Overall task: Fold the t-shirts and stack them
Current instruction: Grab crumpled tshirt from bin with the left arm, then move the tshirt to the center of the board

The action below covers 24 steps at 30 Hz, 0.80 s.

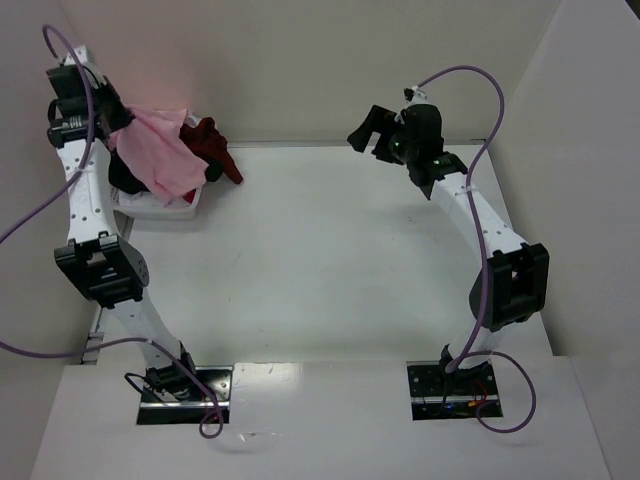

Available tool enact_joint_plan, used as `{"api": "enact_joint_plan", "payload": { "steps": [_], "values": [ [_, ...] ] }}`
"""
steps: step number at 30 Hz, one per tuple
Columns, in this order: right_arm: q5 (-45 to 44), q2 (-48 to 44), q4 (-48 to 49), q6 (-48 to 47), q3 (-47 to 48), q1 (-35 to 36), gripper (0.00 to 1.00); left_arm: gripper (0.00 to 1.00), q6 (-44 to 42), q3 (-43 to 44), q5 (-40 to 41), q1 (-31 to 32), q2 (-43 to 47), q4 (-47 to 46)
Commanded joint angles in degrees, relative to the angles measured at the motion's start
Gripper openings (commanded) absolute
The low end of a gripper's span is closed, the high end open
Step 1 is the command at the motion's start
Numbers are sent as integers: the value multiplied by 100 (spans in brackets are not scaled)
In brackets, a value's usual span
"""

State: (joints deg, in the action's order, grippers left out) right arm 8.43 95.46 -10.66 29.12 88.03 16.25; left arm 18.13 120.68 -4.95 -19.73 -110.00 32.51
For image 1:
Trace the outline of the pink t shirt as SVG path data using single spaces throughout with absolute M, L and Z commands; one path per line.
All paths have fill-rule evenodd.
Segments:
M 133 120 L 110 135 L 109 147 L 156 198 L 169 203 L 206 183 L 208 164 L 180 139 L 187 109 L 131 112 Z

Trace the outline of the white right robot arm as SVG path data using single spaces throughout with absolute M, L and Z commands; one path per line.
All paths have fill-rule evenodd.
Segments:
M 444 347 L 441 370 L 454 378 L 488 360 L 502 332 L 526 322 L 545 304 L 550 256 L 540 243 L 515 233 L 473 184 L 471 169 L 446 151 L 436 106 L 411 103 L 400 112 L 371 107 L 347 141 L 362 153 L 379 136 L 376 159 L 404 166 L 411 182 L 451 220 L 479 262 L 469 293 L 473 316 L 463 341 Z

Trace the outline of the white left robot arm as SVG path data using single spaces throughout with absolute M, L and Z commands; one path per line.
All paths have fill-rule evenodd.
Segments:
M 56 94 L 47 136 L 71 184 L 69 231 L 65 246 L 54 252 L 56 264 L 86 299 L 142 339 L 145 380 L 153 391 L 178 401 L 197 399 L 191 356 L 161 320 L 147 291 L 147 263 L 120 235 L 112 208 L 107 140 L 134 116 L 84 46 L 67 54 L 47 77 Z

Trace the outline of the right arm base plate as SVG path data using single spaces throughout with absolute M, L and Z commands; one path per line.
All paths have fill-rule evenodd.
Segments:
M 503 416 L 494 369 L 484 362 L 470 373 L 453 377 L 435 361 L 406 366 L 413 421 L 473 419 Z

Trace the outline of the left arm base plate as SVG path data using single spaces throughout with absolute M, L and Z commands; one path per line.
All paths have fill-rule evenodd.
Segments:
M 191 380 L 187 381 L 186 397 L 178 399 L 168 391 L 154 390 L 146 377 L 127 372 L 125 380 L 137 392 L 139 404 L 136 424 L 139 426 L 224 424 L 230 419 L 231 366 L 201 366 L 196 377 L 207 387 L 203 391 Z

